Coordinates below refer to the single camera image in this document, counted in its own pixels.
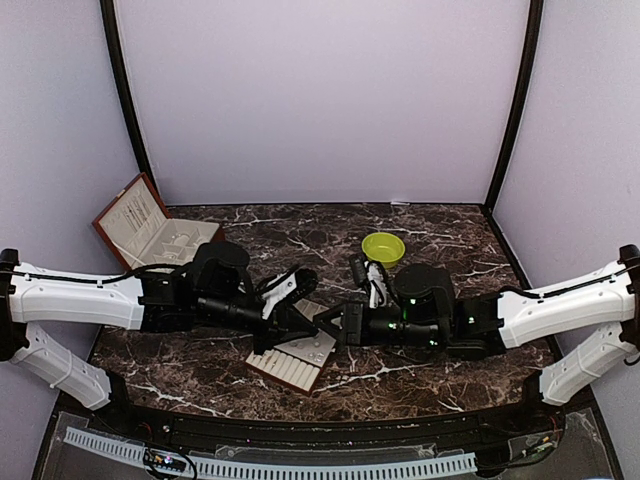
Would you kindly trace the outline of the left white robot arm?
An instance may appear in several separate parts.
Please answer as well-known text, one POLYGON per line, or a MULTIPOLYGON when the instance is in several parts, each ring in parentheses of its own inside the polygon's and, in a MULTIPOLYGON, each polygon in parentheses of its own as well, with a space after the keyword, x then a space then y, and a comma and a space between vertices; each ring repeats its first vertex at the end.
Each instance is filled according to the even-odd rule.
POLYGON ((1 359, 101 412, 120 436, 141 427, 124 379, 93 367, 43 330, 44 321, 113 326, 146 333, 221 326, 253 337, 261 354, 318 329, 297 308, 317 287, 315 271, 290 267, 254 283, 249 253, 229 241, 205 243, 184 265, 159 263, 109 277, 48 273, 1 253, 1 359))

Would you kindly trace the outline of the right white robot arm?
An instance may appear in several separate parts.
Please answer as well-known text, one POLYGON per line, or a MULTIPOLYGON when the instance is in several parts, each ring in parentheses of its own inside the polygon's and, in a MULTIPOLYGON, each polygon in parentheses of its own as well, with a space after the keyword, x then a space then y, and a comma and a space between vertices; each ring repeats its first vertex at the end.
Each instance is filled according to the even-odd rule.
POLYGON ((639 249, 581 277, 523 290, 458 298, 448 270, 410 264, 393 278, 391 303, 345 302, 315 315, 317 327, 344 346, 417 346, 466 361, 504 354, 531 341, 594 326, 568 355, 532 374, 525 400, 510 413, 521 434, 534 432, 549 405, 566 404, 617 363, 639 358, 639 249))

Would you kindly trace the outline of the beige jewelry tray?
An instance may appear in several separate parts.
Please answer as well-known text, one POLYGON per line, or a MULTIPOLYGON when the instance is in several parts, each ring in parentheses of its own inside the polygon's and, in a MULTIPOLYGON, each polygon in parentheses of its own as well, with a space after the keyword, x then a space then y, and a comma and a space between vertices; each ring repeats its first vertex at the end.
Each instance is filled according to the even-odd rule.
POLYGON ((333 337, 320 330, 314 337, 279 344, 262 355, 251 352, 245 365, 267 379, 309 395, 334 351, 335 343, 333 337))

